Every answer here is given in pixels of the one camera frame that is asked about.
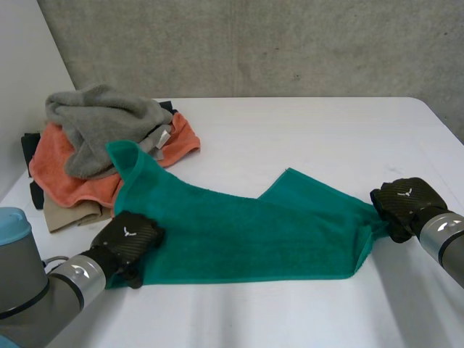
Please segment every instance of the orange towel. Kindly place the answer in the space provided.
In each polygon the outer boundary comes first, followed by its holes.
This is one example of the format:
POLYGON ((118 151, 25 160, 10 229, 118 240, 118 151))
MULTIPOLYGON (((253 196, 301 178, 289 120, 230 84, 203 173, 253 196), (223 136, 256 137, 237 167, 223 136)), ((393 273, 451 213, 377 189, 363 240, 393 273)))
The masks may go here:
POLYGON ((158 164, 162 167, 169 167, 189 152, 200 148, 200 139, 195 135, 189 122, 180 112, 176 112, 173 116, 170 135, 171 137, 162 147, 164 159, 158 161, 158 164))
MULTIPOLYGON (((179 112, 173 116, 171 137, 162 148, 163 167, 173 165, 186 154, 197 150, 200 140, 189 122, 179 112)), ((30 174, 36 183, 61 207, 72 207, 90 200, 112 208, 123 182, 119 174, 95 180, 73 178, 65 173, 67 158, 74 152, 60 126, 49 123, 30 161, 30 174)))

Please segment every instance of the beige towel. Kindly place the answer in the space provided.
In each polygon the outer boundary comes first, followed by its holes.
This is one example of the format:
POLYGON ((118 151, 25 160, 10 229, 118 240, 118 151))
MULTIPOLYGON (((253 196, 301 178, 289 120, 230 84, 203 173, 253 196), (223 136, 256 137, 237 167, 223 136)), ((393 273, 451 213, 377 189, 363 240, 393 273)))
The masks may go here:
POLYGON ((72 223, 87 225, 111 218, 111 210, 94 201, 83 201, 71 208, 60 207, 48 194, 43 194, 43 214, 50 232, 72 223))

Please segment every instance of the table surface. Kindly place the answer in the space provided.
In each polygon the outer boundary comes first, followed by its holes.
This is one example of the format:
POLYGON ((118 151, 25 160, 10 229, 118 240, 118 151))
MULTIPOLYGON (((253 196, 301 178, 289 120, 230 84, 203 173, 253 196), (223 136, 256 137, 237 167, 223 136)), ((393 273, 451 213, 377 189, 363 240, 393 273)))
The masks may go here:
MULTIPOLYGON (((171 99, 202 141, 169 171, 258 197, 288 167, 369 202, 419 176, 464 213, 464 147, 411 98, 171 99)), ((1 206, 24 209, 41 256, 87 249, 106 224, 47 231, 26 173, 1 206)), ((350 279, 156 285, 104 292, 50 347, 462 347, 464 290, 411 239, 376 243, 350 279)))

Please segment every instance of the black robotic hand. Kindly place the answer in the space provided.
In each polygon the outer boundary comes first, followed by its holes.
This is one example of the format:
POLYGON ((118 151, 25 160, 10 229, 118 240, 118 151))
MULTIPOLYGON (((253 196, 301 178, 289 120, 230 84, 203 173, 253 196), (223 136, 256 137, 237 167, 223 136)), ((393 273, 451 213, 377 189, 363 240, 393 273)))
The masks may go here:
POLYGON ((150 249, 158 247, 164 235, 165 231, 155 221, 124 211, 101 230, 90 250, 83 254, 101 265, 107 279, 118 273, 131 288, 137 289, 143 279, 136 263, 150 249))
POLYGON ((398 179, 384 183, 370 193, 382 220, 391 225, 389 234, 397 243, 421 232, 421 222, 448 212, 444 200, 420 178, 398 179))

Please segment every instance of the white wall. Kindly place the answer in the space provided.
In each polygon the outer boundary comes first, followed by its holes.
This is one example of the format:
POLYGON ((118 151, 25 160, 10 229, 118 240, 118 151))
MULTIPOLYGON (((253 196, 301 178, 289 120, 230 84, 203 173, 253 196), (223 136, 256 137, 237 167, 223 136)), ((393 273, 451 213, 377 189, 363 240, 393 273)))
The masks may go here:
POLYGON ((46 97, 73 89, 36 0, 1 0, 0 199, 26 169, 20 138, 43 128, 46 97))

